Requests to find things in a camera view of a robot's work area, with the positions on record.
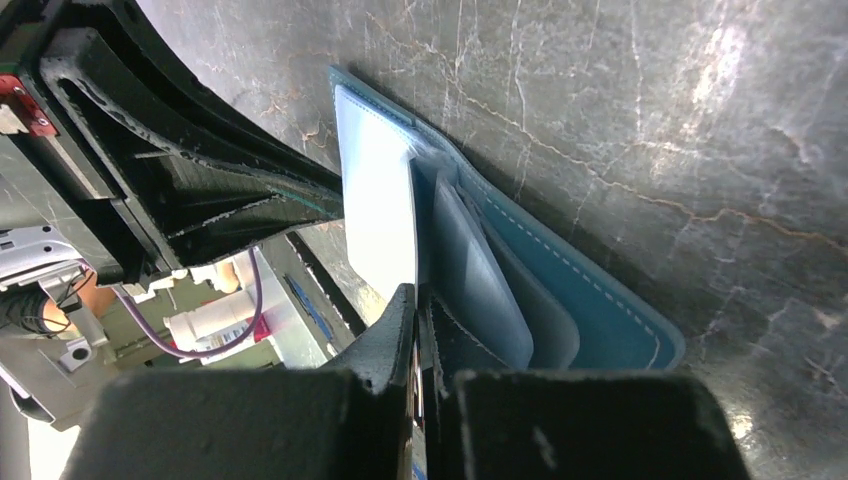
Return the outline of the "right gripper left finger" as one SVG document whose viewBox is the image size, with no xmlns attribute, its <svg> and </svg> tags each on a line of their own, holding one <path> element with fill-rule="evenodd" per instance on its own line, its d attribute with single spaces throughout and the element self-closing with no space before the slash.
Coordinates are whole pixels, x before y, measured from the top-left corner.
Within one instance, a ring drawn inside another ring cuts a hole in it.
<svg viewBox="0 0 848 480">
<path fill-rule="evenodd" d="M 151 369 L 97 398 L 66 479 L 408 479 L 415 290 L 315 369 Z"/>
</svg>

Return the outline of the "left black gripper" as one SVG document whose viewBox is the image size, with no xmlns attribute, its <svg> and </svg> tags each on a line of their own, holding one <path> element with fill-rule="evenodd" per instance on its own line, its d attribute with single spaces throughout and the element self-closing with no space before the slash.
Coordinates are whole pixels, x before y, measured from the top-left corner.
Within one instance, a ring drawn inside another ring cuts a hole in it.
<svg viewBox="0 0 848 480">
<path fill-rule="evenodd" d="M 1 280 L 147 284 L 342 215 L 338 174 L 205 87 L 134 1 L 1 5 Z"/>
</svg>

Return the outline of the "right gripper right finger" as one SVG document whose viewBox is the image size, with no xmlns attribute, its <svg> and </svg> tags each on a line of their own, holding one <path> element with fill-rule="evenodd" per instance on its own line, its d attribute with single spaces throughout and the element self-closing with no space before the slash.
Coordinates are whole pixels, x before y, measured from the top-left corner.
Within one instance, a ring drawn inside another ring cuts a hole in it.
<svg viewBox="0 0 848 480">
<path fill-rule="evenodd" d="M 745 479 L 714 395 L 690 376 L 514 371 L 451 316 L 422 310 L 433 479 Z"/>
</svg>

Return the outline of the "blue card holder wallet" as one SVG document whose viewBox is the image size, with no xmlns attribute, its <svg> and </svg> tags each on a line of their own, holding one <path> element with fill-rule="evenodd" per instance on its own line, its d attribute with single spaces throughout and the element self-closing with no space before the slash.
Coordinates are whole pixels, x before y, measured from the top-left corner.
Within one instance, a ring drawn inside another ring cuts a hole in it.
<svg viewBox="0 0 848 480">
<path fill-rule="evenodd" d="M 350 265 L 384 296 L 434 290 L 514 369 L 667 370 L 680 330 L 476 170 L 440 131 L 328 72 Z"/>
</svg>

